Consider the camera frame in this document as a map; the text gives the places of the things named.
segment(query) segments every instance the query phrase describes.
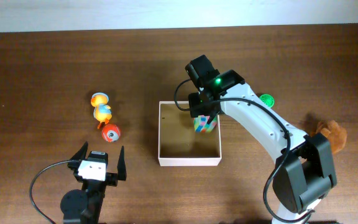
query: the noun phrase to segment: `white wall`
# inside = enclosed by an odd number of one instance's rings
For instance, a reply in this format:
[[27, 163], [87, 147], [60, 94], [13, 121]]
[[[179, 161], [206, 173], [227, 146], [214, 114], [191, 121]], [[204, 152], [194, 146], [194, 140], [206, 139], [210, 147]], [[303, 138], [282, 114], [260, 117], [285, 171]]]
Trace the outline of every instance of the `white wall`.
[[0, 0], [0, 32], [358, 22], [358, 0]]

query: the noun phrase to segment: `toy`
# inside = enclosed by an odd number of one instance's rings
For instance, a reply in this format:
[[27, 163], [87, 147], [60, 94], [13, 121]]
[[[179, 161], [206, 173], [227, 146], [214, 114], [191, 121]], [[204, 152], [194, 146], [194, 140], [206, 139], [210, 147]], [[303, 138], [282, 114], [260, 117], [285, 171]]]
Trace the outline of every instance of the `toy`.
[[263, 94], [259, 97], [262, 102], [264, 102], [268, 107], [272, 108], [274, 105], [274, 98], [269, 94]]
[[111, 107], [107, 105], [109, 97], [104, 93], [95, 93], [91, 99], [91, 105], [94, 106], [93, 117], [95, 117], [100, 123], [98, 129], [100, 129], [102, 123], [108, 124], [112, 115]]
[[317, 125], [316, 132], [311, 133], [311, 136], [314, 136], [317, 133], [323, 134], [323, 136], [328, 139], [333, 154], [341, 151], [345, 147], [347, 131], [336, 121], [320, 121]]
[[117, 141], [121, 136], [121, 131], [115, 124], [107, 124], [102, 129], [102, 137], [107, 142]]
[[194, 118], [194, 130], [197, 133], [210, 133], [216, 126], [217, 119], [216, 117], [212, 120], [210, 124], [207, 124], [207, 120], [209, 119], [209, 116], [198, 116], [197, 118]]

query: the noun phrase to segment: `green ball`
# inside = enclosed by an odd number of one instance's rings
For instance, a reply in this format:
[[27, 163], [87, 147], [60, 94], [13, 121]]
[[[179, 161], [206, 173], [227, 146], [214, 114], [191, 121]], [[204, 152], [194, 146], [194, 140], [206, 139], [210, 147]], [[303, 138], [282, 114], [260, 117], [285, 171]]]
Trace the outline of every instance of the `green ball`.
[[262, 100], [262, 102], [264, 102], [270, 108], [272, 108], [274, 105], [274, 98], [269, 94], [263, 94], [259, 97], [259, 99]]

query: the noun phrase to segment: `cable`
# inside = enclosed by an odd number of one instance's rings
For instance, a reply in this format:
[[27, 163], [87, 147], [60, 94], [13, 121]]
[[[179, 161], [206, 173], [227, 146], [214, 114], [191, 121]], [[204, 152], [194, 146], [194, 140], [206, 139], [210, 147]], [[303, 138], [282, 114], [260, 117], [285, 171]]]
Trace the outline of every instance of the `cable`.
[[260, 108], [261, 110], [263, 110], [264, 112], [266, 112], [270, 117], [272, 117], [274, 119], [274, 121], [277, 122], [277, 124], [281, 127], [281, 129], [283, 130], [284, 132], [284, 136], [286, 137], [287, 139], [287, 147], [285, 149], [285, 152], [284, 152], [284, 155], [283, 155], [283, 160], [281, 161], [281, 163], [276, 167], [274, 168], [274, 170], [272, 171], [272, 173], [270, 174], [270, 176], [268, 177], [266, 183], [265, 183], [265, 187], [264, 187], [264, 192], [263, 192], [263, 199], [264, 199], [264, 204], [266, 206], [266, 209], [267, 211], [275, 218], [277, 219], [278, 221], [280, 222], [284, 222], [284, 223], [297, 223], [297, 222], [300, 222], [302, 220], [305, 220], [306, 219], [306, 222], [307, 220], [309, 220], [311, 214], [314, 212], [314, 210], [309, 210], [306, 214], [304, 214], [302, 217], [296, 219], [296, 220], [286, 220], [286, 219], [283, 219], [283, 218], [280, 218], [278, 215], [276, 215], [273, 210], [270, 208], [269, 206], [269, 203], [267, 201], [267, 190], [269, 189], [269, 186], [271, 184], [271, 182], [273, 181], [274, 177], [277, 175], [278, 171], [281, 169], [281, 167], [284, 165], [285, 161], [287, 160], [287, 157], [288, 155], [290, 154], [290, 151], [291, 151], [291, 138], [290, 138], [290, 132], [285, 128], [284, 124], [272, 113], [270, 112], [267, 108], [265, 108], [264, 106], [252, 101], [252, 100], [248, 100], [248, 99], [243, 99], [243, 98], [223, 98], [223, 99], [218, 99], [218, 100], [214, 100], [214, 101], [209, 101], [209, 102], [205, 102], [201, 105], [197, 105], [197, 106], [194, 106], [192, 108], [181, 108], [179, 107], [178, 103], [177, 103], [177, 99], [176, 99], [176, 94], [177, 94], [177, 91], [179, 89], [180, 86], [182, 86], [182, 84], [186, 83], [190, 81], [190, 79], [187, 79], [183, 82], [181, 82], [177, 89], [175, 90], [175, 93], [174, 93], [174, 96], [173, 96], [173, 99], [175, 100], [175, 104], [176, 106], [178, 107], [179, 110], [181, 111], [191, 111], [191, 110], [198, 110], [204, 106], [207, 106], [207, 105], [210, 105], [210, 104], [215, 104], [215, 103], [220, 103], [220, 102], [223, 102], [223, 101], [243, 101], [243, 102], [246, 102], [246, 103], [249, 103], [249, 104], [252, 104], [258, 108]]
[[181, 83], [178, 85], [177, 89], [175, 90], [175, 92], [174, 92], [174, 94], [173, 94], [173, 100], [174, 100], [175, 104], [177, 105], [178, 109], [181, 110], [181, 111], [190, 111], [190, 109], [183, 109], [183, 108], [181, 108], [181, 107], [179, 106], [179, 104], [178, 104], [178, 102], [177, 102], [177, 93], [178, 93], [179, 88], [180, 88], [183, 84], [185, 84], [186, 82], [188, 82], [188, 81], [190, 81], [190, 80], [191, 80], [191, 79], [189, 78], [189, 79], [186, 79], [185, 81], [181, 82]]
[[68, 161], [61, 161], [61, 162], [57, 162], [54, 163], [52, 165], [49, 165], [47, 167], [45, 167], [44, 169], [42, 169], [37, 175], [35, 175], [34, 179], [32, 179], [32, 182], [30, 184], [30, 189], [29, 189], [29, 195], [30, 195], [30, 201], [32, 206], [34, 206], [34, 208], [36, 209], [37, 212], [39, 212], [44, 218], [46, 218], [50, 223], [56, 224], [51, 218], [49, 218], [48, 216], [46, 216], [46, 214], [44, 214], [43, 212], [41, 212], [41, 210], [38, 208], [38, 206], [35, 204], [34, 202], [34, 198], [32, 198], [32, 187], [34, 186], [35, 181], [37, 180], [37, 178], [46, 170], [48, 170], [49, 168], [52, 168], [54, 166], [60, 165], [60, 164], [65, 164], [65, 163], [69, 163], [69, 162], [79, 162], [77, 160], [68, 160]]

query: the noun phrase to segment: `open box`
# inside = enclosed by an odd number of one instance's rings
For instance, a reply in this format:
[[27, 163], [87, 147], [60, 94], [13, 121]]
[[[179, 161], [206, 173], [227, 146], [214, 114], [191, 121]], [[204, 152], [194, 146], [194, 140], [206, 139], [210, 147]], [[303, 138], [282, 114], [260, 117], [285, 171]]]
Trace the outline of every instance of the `open box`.
[[[188, 108], [188, 101], [179, 101]], [[210, 133], [196, 133], [190, 112], [174, 101], [160, 101], [158, 161], [161, 166], [217, 166], [222, 159], [221, 126]]]

